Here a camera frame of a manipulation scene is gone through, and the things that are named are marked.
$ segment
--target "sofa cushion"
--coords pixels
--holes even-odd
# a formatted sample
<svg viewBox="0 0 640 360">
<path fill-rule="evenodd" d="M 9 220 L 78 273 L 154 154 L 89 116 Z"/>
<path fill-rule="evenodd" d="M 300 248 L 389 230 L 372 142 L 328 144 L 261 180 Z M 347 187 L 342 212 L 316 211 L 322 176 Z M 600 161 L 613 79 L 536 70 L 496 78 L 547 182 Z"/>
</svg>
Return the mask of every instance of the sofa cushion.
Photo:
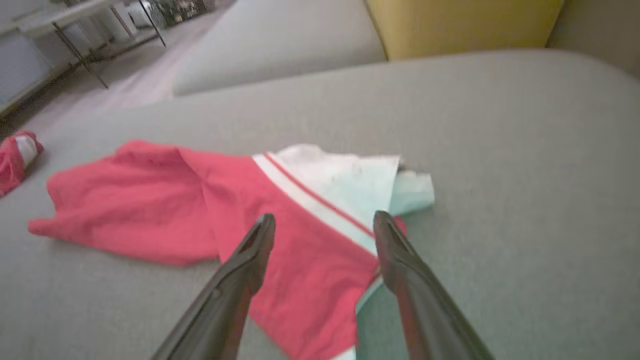
<svg viewBox="0 0 640 360">
<path fill-rule="evenodd" d="M 46 151 L 0 199 L 3 358 L 148 359 L 214 272 L 27 232 L 30 218 L 54 213 L 47 177 L 139 138 L 229 154 L 292 143 L 401 153 L 431 173 L 436 195 L 432 209 L 405 218 L 409 240 L 496 359 L 637 359 L 639 119 L 636 79 L 570 53 L 513 51 L 69 120 L 38 134 Z M 358 357 L 402 359 L 394 297 L 381 291 L 362 311 Z M 239 359 L 286 357 L 249 320 Z"/>
<path fill-rule="evenodd" d="M 238 0 L 182 64 L 173 94 L 379 61 L 364 0 Z"/>
</svg>

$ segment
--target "wall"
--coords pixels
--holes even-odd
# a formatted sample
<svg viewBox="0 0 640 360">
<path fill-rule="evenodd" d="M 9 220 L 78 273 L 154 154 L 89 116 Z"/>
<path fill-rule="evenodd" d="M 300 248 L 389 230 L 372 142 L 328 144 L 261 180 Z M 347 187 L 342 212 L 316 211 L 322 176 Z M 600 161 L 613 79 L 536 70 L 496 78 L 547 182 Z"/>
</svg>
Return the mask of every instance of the wall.
<svg viewBox="0 0 640 360">
<path fill-rule="evenodd" d="M 390 60 L 544 47 L 563 0 L 367 0 Z"/>
<path fill-rule="evenodd" d="M 0 35 L 0 109 L 50 68 L 47 59 L 18 31 Z"/>
<path fill-rule="evenodd" d="M 640 1 L 567 0 L 549 46 L 596 56 L 640 78 Z"/>
</svg>

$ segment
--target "light blue fabric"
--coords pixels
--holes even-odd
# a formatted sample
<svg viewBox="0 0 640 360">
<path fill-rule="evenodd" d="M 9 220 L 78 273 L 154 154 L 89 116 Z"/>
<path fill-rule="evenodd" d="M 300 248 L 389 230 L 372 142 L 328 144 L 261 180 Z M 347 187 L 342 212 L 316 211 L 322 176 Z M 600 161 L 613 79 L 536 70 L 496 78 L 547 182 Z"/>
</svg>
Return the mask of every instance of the light blue fabric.
<svg viewBox="0 0 640 360">
<path fill-rule="evenodd" d="M 402 171 L 396 175 L 389 213 L 394 216 L 411 213 L 428 208 L 434 200 L 433 183 L 429 174 Z"/>
</svg>

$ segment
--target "fabric surface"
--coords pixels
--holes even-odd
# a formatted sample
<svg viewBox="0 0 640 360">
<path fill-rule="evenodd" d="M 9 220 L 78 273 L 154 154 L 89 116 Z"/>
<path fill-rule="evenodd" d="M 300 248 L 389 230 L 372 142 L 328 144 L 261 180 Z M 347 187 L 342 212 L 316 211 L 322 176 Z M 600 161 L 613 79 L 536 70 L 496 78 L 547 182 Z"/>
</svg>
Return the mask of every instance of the fabric surface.
<svg viewBox="0 0 640 360">
<path fill-rule="evenodd" d="M 56 215 L 29 231 L 189 265 L 225 262 L 255 219 L 273 213 L 275 246 L 249 314 L 291 359 L 355 359 L 356 303 L 378 272 L 372 220 L 389 211 L 398 164 L 314 145 L 251 157 L 133 141 L 51 176 Z M 402 174 L 402 187 L 430 205 L 430 177 Z"/>
<path fill-rule="evenodd" d="M 0 143 L 0 197 L 15 189 L 27 166 L 44 151 L 31 131 L 19 131 Z"/>
<path fill-rule="evenodd" d="M 385 60 L 362 0 L 242 0 L 183 63 L 173 94 Z"/>
<path fill-rule="evenodd" d="M 409 240 L 497 359 L 637 359 L 639 99 L 637 80 L 592 58 L 508 51 L 242 86 L 39 133 L 47 151 L 0 199 L 0 353 L 149 358 L 211 277 L 215 263 L 160 266 L 27 232 L 54 214 L 51 174 L 139 138 L 402 154 L 438 195 L 405 218 Z M 397 306 L 381 291 L 358 319 L 361 348 L 397 359 Z M 250 320 L 239 359 L 287 358 Z"/>
</svg>

